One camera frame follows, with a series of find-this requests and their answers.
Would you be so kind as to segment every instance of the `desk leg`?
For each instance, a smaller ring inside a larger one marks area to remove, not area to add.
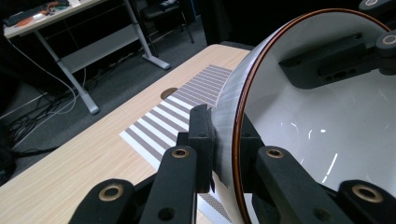
[[[52,56],[52,58],[55,60],[55,62],[59,65],[59,67],[64,71],[64,74],[69,78],[69,80],[73,83],[74,87],[78,90],[79,95],[81,96],[82,101],[84,101],[85,106],[90,110],[91,114],[97,114],[99,113],[99,107],[96,105],[96,103],[93,101],[91,96],[79,85],[79,83],[76,81],[75,77],[70,73],[70,71],[64,66],[64,63],[58,56],[55,54],[55,52],[52,50],[50,45],[47,43],[46,39],[36,30],[35,35],[37,36],[38,40],[44,45],[44,47],[47,49],[49,54]]]
[[[129,13],[129,16],[131,17],[134,30],[136,31],[137,36],[139,37],[140,44],[142,45],[143,50],[145,51],[143,58],[148,60],[151,63],[156,64],[157,66],[160,66],[161,68],[163,68],[165,70],[168,70],[169,68],[171,68],[171,65],[169,63],[166,63],[166,62],[152,56],[151,51],[149,50],[148,43],[146,42],[146,38],[143,35],[142,29],[140,29],[139,22],[137,21],[136,16],[134,15],[134,11],[132,10],[130,3],[128,2],[128,0],[123,0],[123,1],[124,1],[124,5],[125,5],[128,13]]]

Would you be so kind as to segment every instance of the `white desk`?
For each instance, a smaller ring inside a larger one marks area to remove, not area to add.
[[[70,7],[55,13],[55,15],[47,16],[39,21],[31,21],[30,23],[22,27],[7,27],[4,30],[6,38],[11,38],[16,35],[27,35],[30,33],[34,33],[40,40],[40,42],[44,45],[44,47],[47,49],[47,51],[50,53],[55,62],[62,69],[62,71],[64,71],[69,80],[73,83],[74,87],[78,90],[81,99],[84,101],[85,105],[88,107],[92,114],[98,113],[99,107],[93,101],[91,96],[81,87],[81,85],[79,85],[79,83],[72,75],[79,69],[84,68],[85,66],[93,62],[96,62],[97,60],[105,57],[106,55],[114,52],[117,49],[120,49],[136,41],[137,39],[139,39],[140,44],[145,51],[143,58],[151,63],[160,66],[162,69],[166,70],[170,68],[169,63],[161,61],[160,59],[152,56],[151,51],[149,50],[149,46],[146,42],[146,38],[144,37],[142,30],[140,29],[140,26],[136,20],[136,17],[134,15],[134,12],[132,11],[131,5],[129,4],[128,0],[123,0],[123,2],[128,11],[128,14],[131,17],[132,24],[126,26],[123,29],[120,29],[112,35],[108,35],[101,40],[90,44],[83,49],[79,49],[78,51],[63,57],[62,59],[56,55],[56,53],[47,43],[46,39],[39,33],[39,30],[45,26],[53,24],[56,21],[63,20],[67,17],[70,17],[74,14],[77,14],[83,10],[96,6],[105,1],[106,0],[70,0]]]

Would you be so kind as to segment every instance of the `white cylindrical drum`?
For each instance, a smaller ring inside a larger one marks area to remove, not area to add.
[[[338,190],[360,179],[396,195],[396,76],[373,70],[307,90],[290,84],[279,66],[346,36],[388,30],[356,11],[323,9],[285,24],[237,66],[212,112],[216,191],[233,223],[254,219],[240,176],[244,113],[265,145],[288,150],[319,184]]]

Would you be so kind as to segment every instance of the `striped mat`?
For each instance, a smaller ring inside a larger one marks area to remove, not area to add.
[[[120,136],[158,170],[165,150],[176,145],[177,134],[188,131],[190,110],[202,104],[213,107],[231,72],[209,65]],[[231,223],[213,191],[198,195],[198,209],[214,223]]]

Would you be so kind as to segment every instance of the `table surface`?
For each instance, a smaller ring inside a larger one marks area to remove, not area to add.
[[[212,45],[94,123],[0,188],[2,223],[67,223],[78,204],[100,182],[137,184],[155,173],[120,133],[210,64],[234,70],[247,50]],[[198,213],[197,222],[210,221]]]
[[[6,38],[11,38],[16,35],[27,35],[32,33],[35,29],[44,27],[50,24],[55,23],[56,21],[63,20],[69,16],[72,16],[76,13],[79,13],[82,10],[85,10],[89,7],[94,7],[102,2],[105,2],[107,0],[70,0],[70,6],[65,9],[56,12],[52,16],[46,16],[42,20],[38,21],[31,21],[28,24],[21,26],[21,27],[6,27],[4,29],[4,36]]]

